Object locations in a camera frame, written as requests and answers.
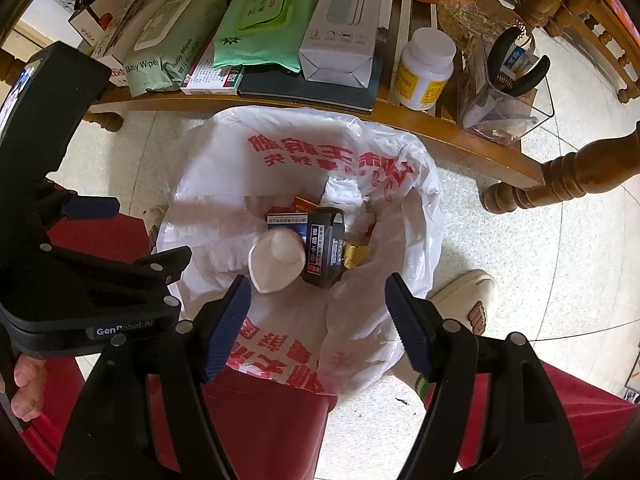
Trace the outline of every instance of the bottle cap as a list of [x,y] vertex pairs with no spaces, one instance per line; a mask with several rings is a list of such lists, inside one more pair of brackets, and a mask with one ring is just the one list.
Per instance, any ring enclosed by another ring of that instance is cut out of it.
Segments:
[[300,235],[290,229],[272,229],[249,251],[249,275],[258,292],[278,292],[300,275],[305,262]]
[[424,64],[444,68],[456,55],[456,44],[441,30],[431,27],[418,28],[411,38],[412,54]]

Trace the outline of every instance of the black box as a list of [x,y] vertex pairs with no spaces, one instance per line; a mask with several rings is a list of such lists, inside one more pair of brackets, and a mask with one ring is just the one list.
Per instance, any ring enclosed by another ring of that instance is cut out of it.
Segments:
[[308,214],[306,264],[302,279],[317,286],[331,286],[342,273],[344,216],[335,207],[319,207]]

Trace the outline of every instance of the green wipes package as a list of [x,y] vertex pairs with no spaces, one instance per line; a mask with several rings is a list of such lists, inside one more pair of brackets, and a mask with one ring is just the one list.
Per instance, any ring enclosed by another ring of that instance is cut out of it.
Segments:
[[124,62],[133,97],[179,90],[225,13],[225,0],[169,0],[149,20]]
[[300,72],[298,49],[318,0],[231,0],[213,67],[277,63]]

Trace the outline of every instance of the yellow label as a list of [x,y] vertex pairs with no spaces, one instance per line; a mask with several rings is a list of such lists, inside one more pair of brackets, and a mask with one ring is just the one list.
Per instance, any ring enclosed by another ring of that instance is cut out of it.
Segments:
[[414,95],[415,87],[418,85],[418,76],[411,70],[404,66],[402,60],[398,64],[398,70],[396,70],[396,91],[400,97],[404,99],[411,99]]
[[447,81],[448,79],[444,81],[431,81],[424,91],[422,99],[420,99],[420,106],[430,105],[436,102],[440,94],[442,94],[444,87],[447,85]]

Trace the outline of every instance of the white box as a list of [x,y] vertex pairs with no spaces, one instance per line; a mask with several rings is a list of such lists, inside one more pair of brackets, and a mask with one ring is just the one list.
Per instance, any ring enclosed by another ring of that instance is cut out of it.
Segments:
[[380,0],[319,0],[300,45],[305,79],[367,88]]
[[95,45],[91,57],[111,68],[111,81],[116,86],[128,86],[124,60],[129,55],[142,30],[168,0],[130,0],[113,19]]
[[180,87],[187,95],[238,94],[242,79],[241,66],[213,68],[213,38],[197,59]]
[[95,46],[104,35],[111,20],[129,0],[95,0],[88,7],[76,11],[69,23],[87,43]]

